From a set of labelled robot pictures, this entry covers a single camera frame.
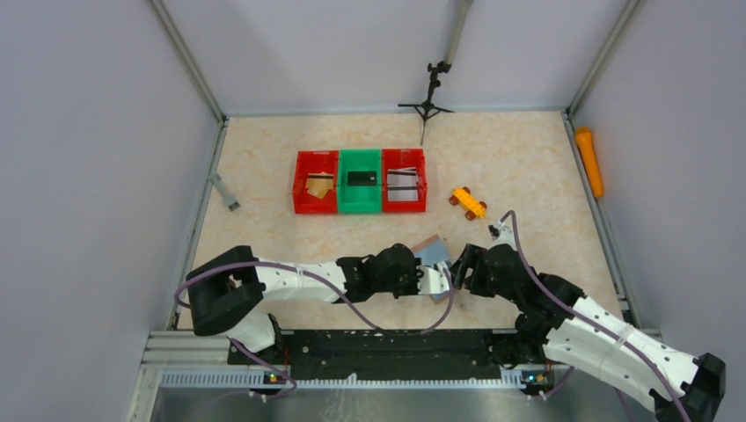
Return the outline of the gold card with stripe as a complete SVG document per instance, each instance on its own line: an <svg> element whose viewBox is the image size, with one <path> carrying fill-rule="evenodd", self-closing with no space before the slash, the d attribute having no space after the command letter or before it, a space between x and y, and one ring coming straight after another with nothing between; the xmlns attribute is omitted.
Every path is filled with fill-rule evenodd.
<svg viewBox="0 0 746 422"><path fill-rule="evenodd" d="M333 183L334 183L334 175L330 174L330 173L324 173L324 172L322 172L322 173L309 173L307 175L307 178L306 178L306 183L307 183L307 181L309 179L313 179L313 178L331 179L333 181Z"/></svg>

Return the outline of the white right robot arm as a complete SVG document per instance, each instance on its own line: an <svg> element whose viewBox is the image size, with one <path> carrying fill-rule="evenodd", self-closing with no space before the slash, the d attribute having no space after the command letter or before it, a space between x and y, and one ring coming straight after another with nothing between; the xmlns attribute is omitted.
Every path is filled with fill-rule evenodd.
<svg viewBox="0 0 746 422"><path fill-rule="evenodd" d="M658 421L712 421L725 396L726 365L666 346L605 310L560 276L537 273L508 244L467 244L453 285L516 305L516 351L528 362L564 363L626 393Z"/></svg>

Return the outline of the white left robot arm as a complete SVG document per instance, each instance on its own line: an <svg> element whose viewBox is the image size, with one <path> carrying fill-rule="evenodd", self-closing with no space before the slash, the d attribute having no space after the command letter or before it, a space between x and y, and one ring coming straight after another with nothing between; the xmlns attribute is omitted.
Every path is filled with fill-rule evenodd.
<svg viewBox="0 0 746 422"><path fill-rule="evenodd" d="M343 257L318 264L288 264L256 257L236 246L186 277L192 330L197 336L225 334L261 363L282 352L276 320L257 310L263 302L318 300L365 302L377 293L429 295L442 287L438 272L424 266L403 244L377 255Z"/></svg>

